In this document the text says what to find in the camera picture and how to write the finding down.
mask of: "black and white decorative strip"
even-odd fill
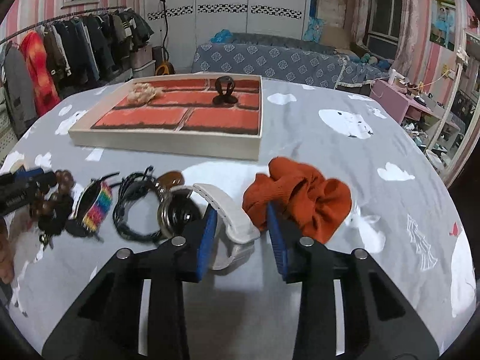
[[[173,17],[173,16],[189,15],[193,12],[194,12],[194,6],[193,5],[185,5],[184,7],[167,9],[166,10],[166,16],[167,17]],[[148,20],[159,20],[159,19],[163,19],[163,17],[164,17],[163,12],[149,12],[149,13],[147,13],[147,19]]]
[[[197,12],[202,13],[245,13],[247,10],[246,4],[202,4],[197,7]]]
[[[292,19],[301,19],[302,11],[294,11],[288,8],[269,7],[268,5],[252,5],[250,7],[251,13],[262,13],[264,15],[285,16]]]

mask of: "orange fabric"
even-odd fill
[[[35,109],[38,116],[42,116],[60,103],[60,98],[47,70],[47,52],[39,34],[35,31],[27,33],[20,44],[20,51],[33,81]]]
[[[326,243],[350,213],[352,200],[346,184],[325,179],[318,169],[285,157],[268,164],[270,177],[257,173],[243,195],[243,210],[260,230],[266,228],[266,204],[277,201],[303,235]]]

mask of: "window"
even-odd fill
[[[367,47],[373,53],[394,59],[402,20],[402,0],[371,0]]]

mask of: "human hand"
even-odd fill
[[[14,258],[7,237],[7,225],[5,220],[0,218],[0,279],[5,284],[14,279]]]

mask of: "sliding door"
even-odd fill
[[[249,0],[248,9],[247,32],[302,38],[305,0]]]
[[[197,0],[197,45],[208,42],[223,30],[245,32],[248,0]]]
[[[166,47],[170,53],[170,62],[180,73],[189,72],[195,46],[195,0],[166,0],[166,15],[169,33]],[[162,44],[165,36],[165,19],[160,13],[159,0],[145,0],[148,24],[155,31],[150,39],[152,46]]]

